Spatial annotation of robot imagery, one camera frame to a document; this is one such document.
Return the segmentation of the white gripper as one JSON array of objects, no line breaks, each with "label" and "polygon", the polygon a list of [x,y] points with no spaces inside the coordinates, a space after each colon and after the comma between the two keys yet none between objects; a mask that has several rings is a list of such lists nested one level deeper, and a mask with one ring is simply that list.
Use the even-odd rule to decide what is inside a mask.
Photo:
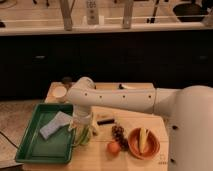
[{"label": "white gripper", "polygon": [[[81,116],[81,115],[77,115],[76,113],[73,113],[73,115],[72,115],[72,124],[73,125],[78,125],[78,124],[89,125],[91,123],[91,121],[92,121],[91,114],[86,115],[86,116]],[[92,130],[92,134],[94,136],[98,136],[99,126],[96,121],[92,121],[91,130]]]}]

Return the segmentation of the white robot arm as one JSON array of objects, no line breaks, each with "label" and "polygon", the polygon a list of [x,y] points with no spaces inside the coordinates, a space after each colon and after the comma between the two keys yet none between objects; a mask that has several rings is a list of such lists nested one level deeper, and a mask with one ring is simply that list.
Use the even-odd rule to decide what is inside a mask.
[{"label": "white robot arm", "polygon": [[77,115],[92,106],[170,118],[168,171],[213,171],[213,87],[98,89],[88,77],[68,90]]}]

